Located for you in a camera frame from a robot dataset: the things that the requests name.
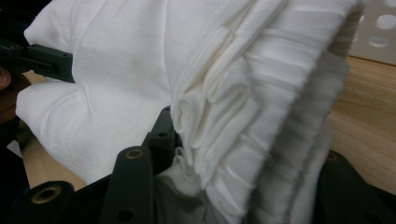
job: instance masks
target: white cloth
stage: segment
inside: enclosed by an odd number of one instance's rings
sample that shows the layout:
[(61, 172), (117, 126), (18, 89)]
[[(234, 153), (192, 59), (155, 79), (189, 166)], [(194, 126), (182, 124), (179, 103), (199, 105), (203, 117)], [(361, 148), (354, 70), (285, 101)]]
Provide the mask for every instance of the white cloth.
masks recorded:
[(248, 223), (309, 223), (330, 142), (322, 124), (362, 9), (361, 0), (55, 0), (25, 35), (73, 53), (76, 84), (33, 85), (17, 113), (90, 183), (171, 104), (183, 148), (156, 177), (162, 223), (240, 223), (250, 208)]

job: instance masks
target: tan surface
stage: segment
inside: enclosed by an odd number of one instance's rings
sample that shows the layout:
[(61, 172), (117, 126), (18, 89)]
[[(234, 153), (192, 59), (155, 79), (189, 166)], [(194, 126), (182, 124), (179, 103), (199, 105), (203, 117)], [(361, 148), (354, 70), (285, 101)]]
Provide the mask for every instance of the tan surface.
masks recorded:
[[(344, 154), (369, 183), (396, 194), (396, 67), (348, 60), (352, 69), (346, 88), (329, 116), (332, 149)], [(34, 138), (25, 144), (22, 156), (32, 186), (49, 180), (84, 186)]]

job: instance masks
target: wooden surface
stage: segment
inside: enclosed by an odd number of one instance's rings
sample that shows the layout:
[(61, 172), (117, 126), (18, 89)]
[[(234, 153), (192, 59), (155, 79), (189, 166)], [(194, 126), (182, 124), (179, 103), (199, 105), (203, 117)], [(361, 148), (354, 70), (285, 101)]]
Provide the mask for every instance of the wooden surface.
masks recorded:
[[(332, 149), (346, 156), (370, 184), (396, 194), (396, 67), (356, 58), (348, 61), (351, 72), (345, 90), (329, 116)], [(32, 187), (49, 180), (66, 180), (77, 189), (85, 185), (32, 135), (27, 139), (22, 156)]]

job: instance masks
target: white towel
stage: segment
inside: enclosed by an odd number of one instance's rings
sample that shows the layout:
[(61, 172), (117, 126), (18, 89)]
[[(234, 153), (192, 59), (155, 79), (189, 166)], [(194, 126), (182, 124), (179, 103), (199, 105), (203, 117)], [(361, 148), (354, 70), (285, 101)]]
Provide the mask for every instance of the white towel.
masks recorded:
[(76, 84), (33, 85), (17, 113), (91, 183), (171, 104), (183, 148), (156, 177), (163, 223), (240, 223), (250, 208), (249, 223), (309, 223), (329, 149), (322, 124), (362, 9), (361, 0), (55, 0), (25, 35), (73, 53)]

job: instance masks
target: hole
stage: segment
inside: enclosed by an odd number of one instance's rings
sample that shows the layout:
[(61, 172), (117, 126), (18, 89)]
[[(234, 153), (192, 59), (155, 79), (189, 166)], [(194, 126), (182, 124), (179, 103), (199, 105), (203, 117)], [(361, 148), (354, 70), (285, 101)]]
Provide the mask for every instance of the hole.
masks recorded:
[(125, 156), (129, 160), (138, 159), (143, 156), (143, 151), (140, 149), (132, 149), (128, 151)]
[(158, 135), (159, 135), (160, 137), (166, 137), (166, 136), (168, 136), (167, 133), (159, 133)]
[(376, 26), (384, 30), (390, 30), (396, 27), (396, 16), (382, 15), (376, 19)]
[(49, 186), (47, 188), (44, 188), (37, 192), (35, 195), (32, 197), (32, 203), (35, 204), (42, 204), (42, 203), (48, 203), (58, 197), (58, 195), (61, 193), (61, 187), (58, 185), (54, 186)]
[(389, 43), (389, 39), (381, 35), (373, 35), (369, 43), (374, 47), (383, 48)]
[(366, 221), (368, 221), (368, 223), (370, 224), (382, 224), (382, 221), (379, 217), (376, 217), (373, 214), (370, 213), (364, 213), (363, 217)]
[(120, 222), (130, 221), (134, 218), (134, 213), (131, 210), (122, 210), (117, 215), (117, 220)]

